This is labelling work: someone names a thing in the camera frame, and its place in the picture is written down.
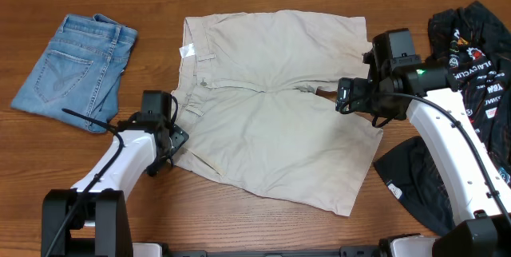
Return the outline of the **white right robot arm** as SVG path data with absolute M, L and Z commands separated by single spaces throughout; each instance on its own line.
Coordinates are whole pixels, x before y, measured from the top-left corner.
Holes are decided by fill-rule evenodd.
M 510 189 L 465 114 L 458 81 L 437 62 L 422 61 L 410 31 L 373 38 L 363 56 L 368 77 L 339 80 L 336 109 L 374 119 L 409 120 L 446 186 L 456 227 L 440 238 L 399 235 L 377 246 L 344 247 L 370 256 L 508 256 Z

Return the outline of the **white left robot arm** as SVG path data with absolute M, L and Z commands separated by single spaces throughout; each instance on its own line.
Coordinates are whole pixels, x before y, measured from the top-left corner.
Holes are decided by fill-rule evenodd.
M 137 243 L 126 200 L 143 174 L 155 176 L 188 140 L 176 124 L 178 101 L 147 90 L 140 111 L 117 125 L 101 123 L 113 142 L 70 189 L 49 191 L 42 203 L 41 254 L 50 256 L 168 256 L 165 243 Z

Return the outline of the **beige cotton shorts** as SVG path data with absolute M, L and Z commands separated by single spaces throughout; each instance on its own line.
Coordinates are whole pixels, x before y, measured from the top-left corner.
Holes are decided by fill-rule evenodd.
M 179 167 L 258 196 L 348 216 L 383 132 L 325 93 L 364 77 L 363 17 L 280 10 L 184 20 Z

